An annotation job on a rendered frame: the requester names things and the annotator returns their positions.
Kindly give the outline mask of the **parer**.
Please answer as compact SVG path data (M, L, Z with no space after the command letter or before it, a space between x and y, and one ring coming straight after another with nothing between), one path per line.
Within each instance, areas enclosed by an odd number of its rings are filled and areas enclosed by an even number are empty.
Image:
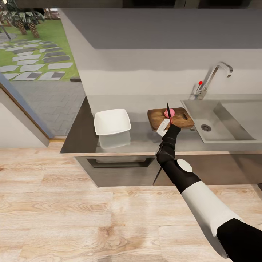
M169 115L169 119L170 119L169 124L172 125L172 124L173 124L173 121L172 121L172 118L171 118L170 108L169 108L168 104L167 104L167 110L168 110L168 115Z

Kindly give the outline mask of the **cutting board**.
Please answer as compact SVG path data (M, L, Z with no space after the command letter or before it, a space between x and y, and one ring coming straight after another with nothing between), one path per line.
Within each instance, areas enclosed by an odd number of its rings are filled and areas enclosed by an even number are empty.
M167 109L167 108L166 108ZM148 110L148 116L153 129L158 129L160 124L165 120L169 119L164 115L166 109L153 109ZM188 112L183 107L179 108L170 108L174 110L174 117L172 118L174 125L177 127L192 127L194 126L194 121L189 116ZM170 124L167 125L166 129L169 129Z

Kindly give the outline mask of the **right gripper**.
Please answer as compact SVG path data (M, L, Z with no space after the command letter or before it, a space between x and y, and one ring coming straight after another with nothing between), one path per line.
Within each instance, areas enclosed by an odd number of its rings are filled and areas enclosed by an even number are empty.
M180 127L177 127L176 125L172 124L170 125L166 134L163 136L162 140L164 140L165 138L172 138L176 142L177 135L180 131L181 131Z

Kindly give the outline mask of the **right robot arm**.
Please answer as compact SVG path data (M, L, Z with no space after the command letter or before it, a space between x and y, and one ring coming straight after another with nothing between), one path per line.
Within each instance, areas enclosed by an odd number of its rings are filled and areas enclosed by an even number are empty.
M165 119L157 129L162 136L155 155L167 176L187 203L210 245L224 259L233 262L262 262L262 231L248 225L220 200L192 172L191 165L175 160L175 144L180 127Z

